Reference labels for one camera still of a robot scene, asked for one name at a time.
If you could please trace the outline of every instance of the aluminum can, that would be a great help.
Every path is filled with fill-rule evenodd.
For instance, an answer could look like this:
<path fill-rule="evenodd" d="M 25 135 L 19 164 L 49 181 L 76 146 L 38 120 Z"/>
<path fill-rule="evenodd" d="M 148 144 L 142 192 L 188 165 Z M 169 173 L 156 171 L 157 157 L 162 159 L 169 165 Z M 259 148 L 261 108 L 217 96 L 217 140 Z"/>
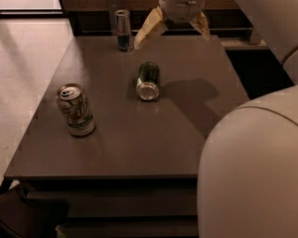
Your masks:
<path fill-rule="evenodd" d="M 80 85 L 69 83 L 62 86 L 57 92 L 57 102 L 72 135 L 85 136 L 92 132 L 92 113 L 85 91 Z"/>
<path fill-rule="evenodd" d="M 115 11 L 115 24 L 119 50 L 130 52 L 133 49 L 133 38 L 130 26 L 130 12 L 128 10 Z"/>
<path fill-rule="evenodd" d="M 143 100 L 153 100 L 159 96 L 159 66 L 153 61 L 146 61 L 139 67 L 137 95 Z"/>

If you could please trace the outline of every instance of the white floor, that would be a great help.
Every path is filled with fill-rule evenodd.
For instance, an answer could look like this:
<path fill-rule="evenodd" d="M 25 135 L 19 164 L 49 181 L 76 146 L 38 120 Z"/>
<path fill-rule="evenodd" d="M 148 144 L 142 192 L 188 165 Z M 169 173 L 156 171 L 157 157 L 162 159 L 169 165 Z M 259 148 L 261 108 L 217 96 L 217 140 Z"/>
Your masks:
<path fill-rule="evenodd" d="M 0 20 L 0 183 L 72 38 L 68 19 Z"/>

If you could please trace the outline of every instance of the gray tabletop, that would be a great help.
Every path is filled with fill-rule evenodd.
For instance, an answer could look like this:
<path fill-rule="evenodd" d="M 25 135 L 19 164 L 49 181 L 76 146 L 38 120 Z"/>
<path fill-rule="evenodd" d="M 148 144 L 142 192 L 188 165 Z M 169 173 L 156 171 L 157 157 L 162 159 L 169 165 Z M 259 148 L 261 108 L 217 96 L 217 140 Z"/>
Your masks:
<path fill-rule="evenodd" d="M 142 62 L 160 67 L 161 95 L 137 98 Z M 85 90 L 96 129 L 68 132 L 56 102 L 64 84 Z M 11 161 L 7 179 L 195 178 L 206 138 L 248 97 L 217 37 L 161 37 L 122 53 L 114 37 L 69 45 Z"/>

